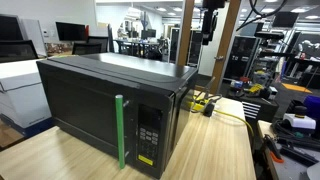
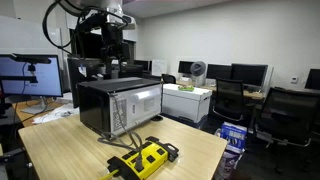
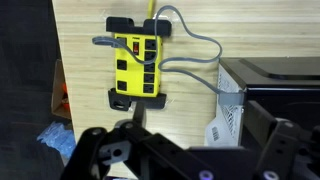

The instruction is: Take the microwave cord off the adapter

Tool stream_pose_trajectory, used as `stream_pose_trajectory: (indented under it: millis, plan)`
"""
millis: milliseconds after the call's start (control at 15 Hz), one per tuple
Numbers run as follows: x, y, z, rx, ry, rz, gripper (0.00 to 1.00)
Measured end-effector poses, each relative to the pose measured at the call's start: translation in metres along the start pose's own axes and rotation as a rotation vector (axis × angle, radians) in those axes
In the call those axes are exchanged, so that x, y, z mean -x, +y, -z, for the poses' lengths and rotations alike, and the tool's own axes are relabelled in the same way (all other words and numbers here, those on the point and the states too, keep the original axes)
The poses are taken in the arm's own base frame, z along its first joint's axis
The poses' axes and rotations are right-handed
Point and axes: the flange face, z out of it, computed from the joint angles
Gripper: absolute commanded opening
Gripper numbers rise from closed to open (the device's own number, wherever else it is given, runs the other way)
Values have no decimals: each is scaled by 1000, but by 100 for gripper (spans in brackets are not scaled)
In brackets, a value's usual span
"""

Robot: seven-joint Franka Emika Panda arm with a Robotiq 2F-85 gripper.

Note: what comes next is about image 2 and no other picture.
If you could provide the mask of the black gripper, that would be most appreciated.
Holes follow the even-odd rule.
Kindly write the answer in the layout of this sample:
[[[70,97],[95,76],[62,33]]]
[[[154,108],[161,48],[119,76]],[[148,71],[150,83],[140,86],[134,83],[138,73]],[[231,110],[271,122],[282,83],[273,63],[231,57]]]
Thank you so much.
[[[123,41],[123,32],[117,26],[107,24],[101,28],[102,42],[101,59],[106,64],[107,79],[112,79],[112,65],[113,59],[124,60],[119,64],[119,77],[125,78],[127,76],[127,62],[130,58],[129,45]]]

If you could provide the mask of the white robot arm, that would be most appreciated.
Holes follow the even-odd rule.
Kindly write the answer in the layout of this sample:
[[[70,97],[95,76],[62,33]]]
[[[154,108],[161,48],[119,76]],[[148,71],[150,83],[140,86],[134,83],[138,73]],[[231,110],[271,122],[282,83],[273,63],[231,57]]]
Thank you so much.
[[[112,68],[112,61],[121,63],[130,58],[129,45],[123,39],[124,30],[134,30],[136,21],[126,15],[122,8],[123,0],[62,0],[67,12],[77,17],[75,31],[89,33],[100,30],[102,47],[101,62],[105,66],[104,75],[118,77],[121,67]]]

